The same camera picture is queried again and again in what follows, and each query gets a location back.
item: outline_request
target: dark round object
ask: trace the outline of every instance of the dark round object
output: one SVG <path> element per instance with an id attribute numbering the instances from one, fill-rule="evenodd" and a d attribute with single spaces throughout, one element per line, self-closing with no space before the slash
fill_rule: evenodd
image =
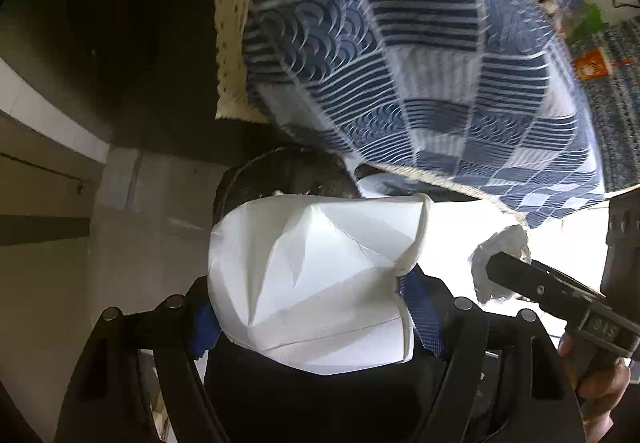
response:
<path id="1" fill-rule="evenodd" d="M 225 172 L 213 205 L 213 224 L 241 204 L 283 194 L 359 198 L 358 186 L 335 154 L 283 146 Z"/>

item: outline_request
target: white tissue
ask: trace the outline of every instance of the white tissue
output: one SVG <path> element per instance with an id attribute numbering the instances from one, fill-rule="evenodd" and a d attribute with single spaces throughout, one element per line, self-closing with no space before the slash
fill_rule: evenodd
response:
<path id="1" fill-rule="evenodd" d="M 236 208 L 209 245 L 209 297 L 226 336 L 318 375 L 410 360 L 396 277 L 418 261 L 430 203 L 279 195 Z"/>

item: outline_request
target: orange label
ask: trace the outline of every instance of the orange label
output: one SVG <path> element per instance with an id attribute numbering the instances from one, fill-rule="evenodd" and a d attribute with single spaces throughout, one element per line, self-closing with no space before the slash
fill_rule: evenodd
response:
<path id="1" fill-rule="evenodd" d="M 600 48 L 589 51 L 587 54 L 574 60 L 575 71 L 583 82 L 596 78 L 610 76 L 611 69 L 605 60 Z"/>

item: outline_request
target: black device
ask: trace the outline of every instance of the black device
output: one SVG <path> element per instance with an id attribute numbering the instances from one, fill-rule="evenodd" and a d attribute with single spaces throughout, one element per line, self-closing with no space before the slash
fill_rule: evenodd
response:
<path id="1" fill-rule="evenodd" d="M 640 362 L 640 189 L 609 203 L 607 259 L 598 293 L 539 261 L 526 264 L 499 253 L 487 264 L 490 280 L 523 295 L 567 321 L 580 341 L 581 378 L 615 365 Z"/>
<path id="2" fill-rule="evenodd" d="M 406 279 L 412 280 L 412 293 L 421 293 L 428 299 L 431 311 L 437 311 L 441 352 L 436 356 L 417 338 L 411 362 L 334 376 L 309 375 L 228 341 L 225 342 L 232 348 L 232 357 L 216 359 L 212 354 L 229 349 L 220 349 L 217 336 L 213 336 L 205 346 L 211 347 L 209 359 L 214 365 L 207 367 L 203 386 L 193 359 L 198 352 L 194 350 L 194 341 L 204 347 L 200 322 L 207 317 L 203 312 L 211 308 L 206 277 L 196 280 L 186 296 L 170 296 L 153 311 L 123 315 L 117 308 L 109 308 L 95 325 L 78 360 L 54 441 L 158 441 L 140 378 L 138 351 L 142 348 L 154 352 L 162 395 L 180 443 L 244 443 L 258 439 L 326 441 L 316 437 L 322 431 L 333 434 L 332 441 L 367 443 L 584 441 L 577 399 L 555 347 L 533 311 L 524 309 L 516 317 L 483 312 L 469 299 L 455 299 L 442 281 L 425 276 L 419 267 Z M 401 284 L 401 293 L 403 286 L 403 296 L 409 305 L 413 299 L 406 295 L 408 283 Z M 410 307 L 410 311 L 415 314 L 416 309 Z M 420 327 L 425 324 L 418 318 L 414 320 L 420 333 Z M 205 326 L 204 331 L 206 339 L 212 330 Z M 478 391 L 483 390 L 485 378 L 484 362 L 497 355 L 495 394 L 488 398 L 481 412 L 477 412 Z M 234 415 L 223 415 L 225 391 L 207 388 L 207 383 L 212 381 L 210 375 L 231 375 L 230 383 L 235 384 L 232 387 L 241 387 L 242 394 L 251 395 L 263 385 L 252 386 L 251 380 L 255 378 L 250 376 L 256 373 L 252 375 L 246 367 L 252 359 L 268 362 L 265 370 L 279 373 L 275 380 L 265 380 L 273 404 L 278 404 L 278 395 L 290 394 L 288 389 L 305 376 L 309 380 L 305 387 L 321 389 L 322 393 L 315 397 L 326 399 L 328 405 L 340 400 L 332 398 L 337 391 L 351 391 L 350 400 L 338 407 L 341 412 L 324 410 L 322 416 L 309 418 L 311 426 L 297 427 L 296 431 L 290 430 L 291 418 L 296 413 L 273 408 L 269 402 L 252 404 L 245 400 L 242 404 L 245 407 L 261 407 L 235 409 Z M 411 416 L 400 417 L 390 415 L 386 409 L 376 410 L 380 394 L 392 393 L 385 385 L 379 393 L 372 394 L 372 384 L 381 380 L 390 384 L 404 381 L 415 387 L 413 393 L 403 392 L 398 397 L 398 401 L 403 402 L 401 410 L 411 412 Z M 298 403 L 313 396 L 313 391 L 306 392 Z M 344 416 L 344 409 L 348 408 L 361 416 L 355 420 Z M 266 409 L 268 416 L 257 409 Z M 277 417 L 277 423 L 267 426 L 264 420 L 273 422 L 272 417 Z M 244 436 L 230 437 L 233 433 Z"/>

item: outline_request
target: cable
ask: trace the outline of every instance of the cable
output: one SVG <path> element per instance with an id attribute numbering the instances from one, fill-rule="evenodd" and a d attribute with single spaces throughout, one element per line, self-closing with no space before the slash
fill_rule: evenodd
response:
<path id="1" fill-rule="evenodd" d="M 638 4 L 618 4 L 616 2 L 616 0 L 611 0 L 611 5 L 615 8 L 636 8 L 636 9 L 640 9 L 640 6 L 638 6 Z"/>

